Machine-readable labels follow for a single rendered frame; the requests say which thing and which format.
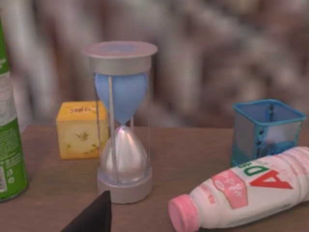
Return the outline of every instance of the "pink bottle cap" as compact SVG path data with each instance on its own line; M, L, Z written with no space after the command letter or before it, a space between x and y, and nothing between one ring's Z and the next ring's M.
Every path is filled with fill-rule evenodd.
M169 201L169 217L176 232L195 232L199 229L197 206L187 194Z

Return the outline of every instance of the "white plastic bottle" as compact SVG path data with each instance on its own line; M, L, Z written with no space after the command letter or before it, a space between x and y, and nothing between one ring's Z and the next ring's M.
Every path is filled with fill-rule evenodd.
M295 147L213 176L172 199L169 215L177 232L195 232L240 226L308 200L309 148Z

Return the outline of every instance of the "hourglass base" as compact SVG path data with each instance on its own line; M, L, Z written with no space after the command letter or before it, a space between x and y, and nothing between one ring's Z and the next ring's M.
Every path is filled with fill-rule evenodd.
M146 198L152 189L152 169L140 180L130 183L118 183L115 185L112 180L104 175L101 168L98 169L98 192L111 192L111 201L116 204L135 203Z

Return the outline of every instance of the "green cylinder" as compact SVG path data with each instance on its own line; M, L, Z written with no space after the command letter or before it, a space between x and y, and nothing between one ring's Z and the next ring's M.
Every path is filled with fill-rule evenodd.
M0 202L28 186L22 144L0 20Z

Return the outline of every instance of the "wooden tabletop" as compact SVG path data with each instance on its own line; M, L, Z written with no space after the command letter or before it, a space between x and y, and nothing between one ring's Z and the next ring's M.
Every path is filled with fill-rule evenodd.
M136 128L142 139L143 128ZM152 129L154 187L140 203L113 205L112 232L173 232L167 203L229 168L231 129ZM301 145L309 145L302 131ZM29 126L22 134L30 178L19 198L0 204L2 232L58 232L97 196L97 159L59 158L56 128ZM259 222L218 232L307 232L309 203Z

